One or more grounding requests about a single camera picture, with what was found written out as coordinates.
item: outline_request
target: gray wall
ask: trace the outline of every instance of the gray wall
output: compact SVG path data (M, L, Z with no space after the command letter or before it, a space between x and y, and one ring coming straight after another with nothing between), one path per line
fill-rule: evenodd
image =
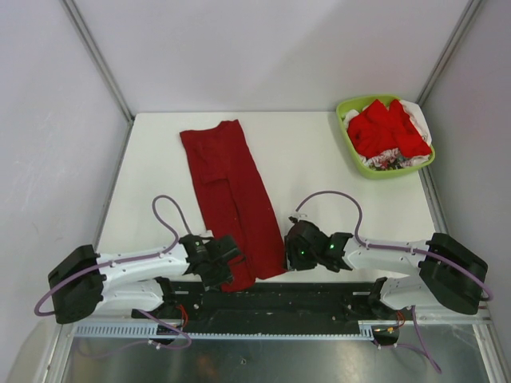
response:
M426 103L450 232L489 264L490 308L511 358L511 2L487 2Z
M77 0L135 113L420 93L467 0Z
M24 342L29 381L34 304L93 240L126 123L58 1L2 1L0 50L0 381Z

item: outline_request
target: red cloth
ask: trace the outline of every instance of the red cloth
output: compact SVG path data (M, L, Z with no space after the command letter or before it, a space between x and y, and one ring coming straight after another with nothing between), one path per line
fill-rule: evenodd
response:
M407 158L431 154L398 100L393 100L388 110L381 101L373 102L350 121L348 136L358 154L366 158L394 148Z
M232 235L246 256L230 262L234 281L223 291L250 287L284 272L284 245L261 176L238 120L181 132L193 187L206 228Z

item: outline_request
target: bright red fabric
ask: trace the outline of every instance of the bright red fabric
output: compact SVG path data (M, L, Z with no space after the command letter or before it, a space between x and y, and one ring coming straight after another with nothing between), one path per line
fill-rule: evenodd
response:
M393 100L388 110L381 101L373 102L350 121L348 136L357 153L366 158L394 148L407 158L431 154L398 100Z
M238 120L180 133L206 228L232 235L246 261L230 262L234 281L223 291L251 286L284 272L284 245L263 181Z

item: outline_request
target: red pants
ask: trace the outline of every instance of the red pants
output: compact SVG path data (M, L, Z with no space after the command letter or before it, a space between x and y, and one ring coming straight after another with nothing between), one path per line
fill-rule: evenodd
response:
M232 235L246 256L230 262L234 281L223 291L282 274L284 245L270 200L238 120L181 132L200 211L214 236Z

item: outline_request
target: laundry basket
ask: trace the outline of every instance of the laundry basket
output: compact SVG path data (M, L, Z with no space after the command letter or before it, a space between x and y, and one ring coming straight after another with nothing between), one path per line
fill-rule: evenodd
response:
M351 143L351 139L348 136L348 132L346 129L346 126L344 125L344 117L346 116L346 113L348 113L350 110L355 109L359 112L362 111L362 109L365 106L368 106L373 103L375 100L380 100L385 106L389 106L392 100L398 99L399 97L394 96L392 94L374 94L370 96L364 96L364 97L357 97L352 98L350 100L346 100L341 102L339 105L337 105L337 118L339 119L339 125L341 127L341 134L344 138L344 141L346 142L346 145L348 147L348 150L350 152L351 158L355 162L355 165L364 177L369 178L370 180L384 180L388 178L394 178L399 176L404 176L405 174L410 174L413 172L416 172L420 168L424 168L425 166L428 166L431 164L435 157L435 152L433 145L431 145L431 154L430 158L423 164L412 166L410 168L403 168L403 169L392 169L392 170L374 170L368 168L366 165L363 164L363 162L360 160L360 157L358 156L357 151L355 150L353 144Z

